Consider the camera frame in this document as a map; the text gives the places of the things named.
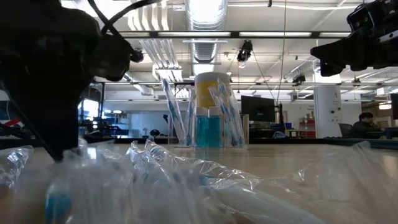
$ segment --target plastic bag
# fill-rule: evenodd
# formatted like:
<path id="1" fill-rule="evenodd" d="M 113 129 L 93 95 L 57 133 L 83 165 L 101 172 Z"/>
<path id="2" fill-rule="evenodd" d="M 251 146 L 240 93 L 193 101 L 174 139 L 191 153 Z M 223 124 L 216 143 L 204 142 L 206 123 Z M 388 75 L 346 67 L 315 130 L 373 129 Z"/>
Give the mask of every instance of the plastic bag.
<path id="1" fill-rule="evenodd" d="M 195 108 L 197 107 L 197 95 L 194 90 L 190 91 L 191 97 L 189 99 L 188 103 L 188 110 L 185 113 L 185 119 L 184 119 L 184 126 L 185 126 L 185 131 L 186 131 L 186 145 L 191 146 L 192 145 L 192 138 L 193 138 L 193 118 L 195 117 Z"/>
<path id="2" fill-rule="evenodd" d="M 172 90 L 170 89 L 170 84 L 166 79 L 162 79 L 163 91 L 166 94 L 167 106 L 169 107 L 169 112 L 171 115 L 171 121 L 174 124 L 175 132 L 177 133 L 178 140 L 180 144 L 185 144 L 186 132 L 183 125 L 183 120 L 181 117 L 180 107 L 178 106 L 177 99 L 174 97 Z"/>
<path id="3" fill-rule="evenodd" d="M 34 152 L 32 146 L 22 146 L 0 151 L 0 187 L 12 188 L 29 156 Z"/>
<path id="4" fill-rule="evenodd" d="M 178 157 L 150 141 L 144 150 L 132 144 L 125 156 L 107 148 L 94 160 L 65 157 L 64 175 L 49 188 L 46 216 L 52 205 L 52 217 L 71 224 L 398 220 L 397 173 L 387 172 L 385 158 L 366 143 L 314 160 L 290 177 L 268 179 Z"/>
<path id="5" fill-rule="evenodd" d="M 225 118 L 228 131 L 231 133 L 231 145 L 244 148 L 244 133 L 238 102 L 230 86 L 226 86 L 220 79 L 217 86 L 209 87 L 209 92 L 215 105 L 220 108 Z"/>

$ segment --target plastic bottle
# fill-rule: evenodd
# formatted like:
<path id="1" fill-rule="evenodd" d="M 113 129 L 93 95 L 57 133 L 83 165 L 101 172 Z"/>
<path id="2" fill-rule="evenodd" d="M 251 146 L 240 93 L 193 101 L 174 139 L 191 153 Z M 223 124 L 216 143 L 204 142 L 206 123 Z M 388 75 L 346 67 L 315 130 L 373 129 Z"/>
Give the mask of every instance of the plastic bottle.
<path id="1" fill-rule="evenodd" d="M 197 115 L 195 117 L 195 147 L 208 147 L 208 109 L 197 107 Z"/>
<path id="2" fill-rule="evenodd" d="M 221 116 L 220 109 L 216 106 L 209 108 L 207 140 L 208 147 L 221 147 Z"/>

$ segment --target pillar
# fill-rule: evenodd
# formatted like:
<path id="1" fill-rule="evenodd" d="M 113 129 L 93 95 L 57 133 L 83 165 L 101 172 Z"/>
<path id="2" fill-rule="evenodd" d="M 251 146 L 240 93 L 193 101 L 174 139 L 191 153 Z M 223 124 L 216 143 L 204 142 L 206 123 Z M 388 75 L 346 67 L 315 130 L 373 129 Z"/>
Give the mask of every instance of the pillar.
<path id="1" fill-rule="evenodd" d="M 340 74 L 332 77 L 322 77 L 319 67 L 315 66 L 313 82 L 315 83 L 340 83 Z M 339 123 L 341 114 L 341 93 L 339 85 L 314 87 L 315 104 L 315 131 L 317 138 L 341 137 Z"/>

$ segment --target person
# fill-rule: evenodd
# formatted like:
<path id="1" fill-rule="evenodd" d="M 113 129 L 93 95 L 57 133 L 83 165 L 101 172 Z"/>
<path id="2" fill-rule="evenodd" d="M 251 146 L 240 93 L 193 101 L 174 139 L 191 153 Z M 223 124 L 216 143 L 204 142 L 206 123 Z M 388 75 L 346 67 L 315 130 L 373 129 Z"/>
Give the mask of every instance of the person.
<path id="1" fill-rule="evenodd" d="M 384 131 L 384 129 L 377 127 L 377 125 L 373 123 L 373 119 L 373 114 L 370 112 L 360 114 L 359 121 L 354 123 L 349 136 L 351 138 L 379 138 L 380 135 L 369 133 L 374 131 Z"/>

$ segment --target bottle cap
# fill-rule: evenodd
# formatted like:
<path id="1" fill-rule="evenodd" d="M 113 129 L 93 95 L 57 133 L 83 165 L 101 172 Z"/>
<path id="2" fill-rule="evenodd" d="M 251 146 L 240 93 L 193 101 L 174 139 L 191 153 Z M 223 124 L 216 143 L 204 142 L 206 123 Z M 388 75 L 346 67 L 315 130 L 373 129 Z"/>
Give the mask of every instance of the bottle cap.
<path id="1" fill-rule="evenodd" d="M 209 108 L 209 116 L 219 116 L 220 109 L 217 106 L 211 106 Z"/>
<path id="2" fill-rule="evenodd" d="M 208 114 L 208 109 L 204 107 L 197 107 L 197 116 L 207 116 Z"/>

